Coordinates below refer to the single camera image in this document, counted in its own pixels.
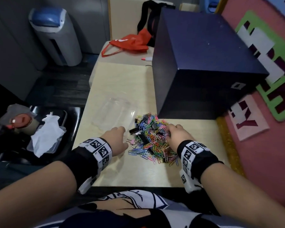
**gray trash bin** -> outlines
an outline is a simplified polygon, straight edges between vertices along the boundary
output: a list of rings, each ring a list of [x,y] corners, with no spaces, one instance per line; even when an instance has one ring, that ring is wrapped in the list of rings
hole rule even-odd
[[[82,60],[79,42],[65,9],[32,9],[29,22],[57,65],[75,66]]]

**wristband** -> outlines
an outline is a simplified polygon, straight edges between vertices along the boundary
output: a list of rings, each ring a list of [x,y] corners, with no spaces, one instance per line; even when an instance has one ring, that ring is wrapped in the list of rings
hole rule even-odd
[[[196,178],[199,183],[201,175],[210,165],[223,163],[204,144],[192,140],[181,142],[177,154],[181,158],[184,172],[192,179]]]
[[[61,159],[75,176],[77,190],[85,194],[112,159],[112,149],[103,138],[90,138]]]

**navy blue box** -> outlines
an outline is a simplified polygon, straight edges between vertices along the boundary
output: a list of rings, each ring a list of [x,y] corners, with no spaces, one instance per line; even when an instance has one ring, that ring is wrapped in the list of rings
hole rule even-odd
[[[216,119],[268,76],[221,15],[163,8],[152,61],[159,118]]]

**tissue paper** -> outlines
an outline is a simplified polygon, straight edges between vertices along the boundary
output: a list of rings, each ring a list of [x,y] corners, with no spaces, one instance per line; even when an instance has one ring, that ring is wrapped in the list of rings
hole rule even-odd
[[[48,114],[42,121],[45,124],[31,136],[34,154],[41,157],[47,152],[65,132],[59,128],[58,119],[60,117],[53,115],[53,112]]]

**hand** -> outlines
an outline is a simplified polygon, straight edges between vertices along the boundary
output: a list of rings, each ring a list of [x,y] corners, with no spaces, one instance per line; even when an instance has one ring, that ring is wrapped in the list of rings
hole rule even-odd
[[[111,130],[106,131],[100,137],[105,139],[112,149],[112,156],[117,156],[124,152],[128,147],[128,143],[123,143],[123,135],[125,133],[125,128],[119,126],[112,128]]]
[[[185,140],[192,140],[194,141],[194,138],[192,137],[191,134],[189,134],[181,125],[177,124],[176,126],[173,124],[169,124],[167,126],[166,132],[171,133],[171,137],[167,136],[166,140],[169,143],[171,149],[174,152],[177,152],[177,148],[179,144],[182,141]]]

